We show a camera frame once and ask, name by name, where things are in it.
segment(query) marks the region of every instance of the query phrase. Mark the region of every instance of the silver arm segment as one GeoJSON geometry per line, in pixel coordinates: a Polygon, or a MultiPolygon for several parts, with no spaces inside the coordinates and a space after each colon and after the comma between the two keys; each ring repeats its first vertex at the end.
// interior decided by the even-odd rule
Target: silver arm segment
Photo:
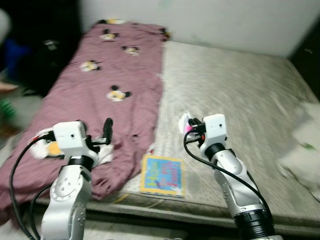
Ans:
{"type": "Polygon", "coordinates": [[[80,165],[64,166],[50,189],[50,204],[41,223],[41,240],[82,240],[91,173],[80,165]]]}
{"type": "MultiPolygon", "coordinates": [[[[230,150],[219,151],[212,159],[217,161],[219,167],[231,172],[258,190],[249,178],[245,164],[236,158],[230,150]]],[[[214,171],[214,178],[223,191],[223,197],[232,217],[247,211],[265,210],[265,206],[260,202],[259,197],[236,179],[218,170],[214,171]]]]}

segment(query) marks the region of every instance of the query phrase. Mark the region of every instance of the green object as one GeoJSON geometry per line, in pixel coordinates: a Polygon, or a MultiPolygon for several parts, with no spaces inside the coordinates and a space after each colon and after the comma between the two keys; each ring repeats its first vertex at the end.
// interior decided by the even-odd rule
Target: green object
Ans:
{"type": "Polygon", "coordinates": [[[309,149],[309,150],[315,150],[316,149],[314,146],[312,146],[309,143],[301,144],[301,146],[304,147],[305,149],[309,149]]]}
{"type": "Polygon", "coordinates": [[[0,100],[0,111],[5,119],[11,119],[16,116],[16,110],[8,99],[0,100]]]}

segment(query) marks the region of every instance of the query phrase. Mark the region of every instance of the blue object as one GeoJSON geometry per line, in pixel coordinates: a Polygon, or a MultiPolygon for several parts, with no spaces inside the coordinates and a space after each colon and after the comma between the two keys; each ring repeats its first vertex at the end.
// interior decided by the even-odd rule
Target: blue object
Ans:
{"type": "Polygon", "coordinates": [[[30,47],[19,45],[11,38],[8,38],[4,42],[4,61],[10,79],[17,79],[16,67],[18,61],[23,56],[29,55],[31,53],[32,50],[30,47]]]}
{"type": "Polygon", "coordinates": [[[142,161],[141,174],[141,192],[184,196],[183,162],[180,159],[147,155],[142,161]]]}

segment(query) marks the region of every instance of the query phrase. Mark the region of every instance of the pink blanket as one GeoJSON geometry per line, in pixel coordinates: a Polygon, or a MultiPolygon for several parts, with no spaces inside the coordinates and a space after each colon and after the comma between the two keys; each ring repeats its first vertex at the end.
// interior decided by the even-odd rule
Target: pink blanket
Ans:
{"type": "MultiPolygon", "coordinates": [[[[95,138],[102,135],[106,118],[113,119],[113,160],[92,170],[94,199],[119,190],[139,173],[142,156],[154,140],[162,95],[159,74],[166,37],[161,28],[132,22],[96,24],[83,36],[77,53],[0,168],[2,222],[11,207],[9,175],[14,162],[35,133],[56,123],[83,120],[95,138]]],[[[65,164],[60,159],[34,159],[27,152],[14,177],[18,202],[30,201],[65,164]]]]}

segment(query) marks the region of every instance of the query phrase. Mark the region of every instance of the black cable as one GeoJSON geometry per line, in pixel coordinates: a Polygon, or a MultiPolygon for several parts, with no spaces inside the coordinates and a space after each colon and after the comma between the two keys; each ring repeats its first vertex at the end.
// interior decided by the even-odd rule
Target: black cable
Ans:
{"type": "Polygon", "coordinates": [[[52,183],[50,183],[49,185],[45,186],[44,188],[42,188],[32,199],[31,201],[31,205],[30,205],[30,209],[29,209],[29,221],[30,221],[30,226],[31,226],[31,229],[35,235],[35,238],[37,238],[37,240],[40,240],[40,235],[38,233],[38,230],[36,228],[36,223],[35,223],[35,216],[34,216],[34,208],[35,208],[35,205],[36,205],[36,201],[37,201],[37,198],[47,189],[51,188],[52,186],[52,183]]]}
{"type": "Polygon", "coordinates": [[[189,150],[188,147],[187,147],[187,142],[186,142],[186,141],[187,141],[188,135],[189,135],[190,133],[193,133],[193,132],[196,132],[196,130],[195,130],[195,129],[191,129],[190,131],[188,131],[188,132],[184,135],[184,138],[183,138],[183,146],[184,146],[185,151],[186,151],[191,157],[193,157],[195,160],[197,160],[197,161],[199,161],[199,162],[201,162],[201,163],[203,163],[203,164],[206,164],[206,165],[212,167],[212,168],[215,169],[215,170],[218,170],[218,171],[220,171],[220,172],[223,172],[224,174],[227,174],[228,176],[234,178],[235,180],[239,181],[240,183],[242,183],[243,185],[245,185],[247,188],[249,188],[252,192],[254,192],[254,193],[259,197],[259,199],[261,200],[261,202],[262,202],[263,205],[265,206],[265,209],[266,209],[269,217],[270,217],[271,220],[272,220],[273,217],[272,217],[270,208],[269,208],[269,206],[268,206],[268,204],[267,204],[267,201],[264,199],[264,197],[261,195],[261,193],[260,193],[259,191],[257,191],[256,189],[254,189],[250,184],[248,184],[246,181],[242,180],[240,177],[237,177],[237,176],[234,175],[233,173],[231,173],[231,172],[229,172],[229,171],[227,171],[227,170],[225,170],[225,169],[223,169],[223,168],[221,168],[221,167],[219,167],[219,166],[217,166],[217,165],[215,165],[215,164],[213,164],[213,163],[211,163],[211,162],[209,162],[209,161],[206,161],[206,160],[204,160],[204,159],[202,159],[202,158],[200,158],[200,157],[197,157],[197,156],[194,155],[192,152],[190,152],[190,150],[189,150]]]}
{"type": "Polygon", "coordinates": [[[250,178],[250,180],[254,183],[254,185],[256,186],[256,189],[258,190],[258,192],[260,193],[260,190],[258,188],[258,185],[256,184],[254,178],[251,176],[250,172],[247,170],[246,174],[248,175],[248,177],[250,178]]]}
{"type": "Polygon", "coordinates": [[[23,233],[30,239],[30,240],[35,240],[35,238],[31,235],[31,233],[27,230],[25,224],[23,223],[22,217],[21,217],[21,213],[19,210],[19,206],[15,197],[15,189],[14,189],[14,175],[15,175],[15,171],[17,169],[17,166],[20,162],[20,160],[22,159],[22,157],[25,155],[25,153],[28,151],[28,149],[35,144],[36,142],[45,139],[47,136],[43,135],[38,137],[37,139],[33,140],[32,142],[29,143],[28,146],[26,146],[23,151],[20,153],[19,157],[17,158],[15,164],[12,167],[11,173],[10,173],[10,178],[9,178],[9,191],[10,191],[10,198],[12,201],[12,207],[13,207],[13,211],[14,214],[16,216],[16,219],[18,221],[18,224],[21,228],[21,230],[23,231],[23,233]]]}

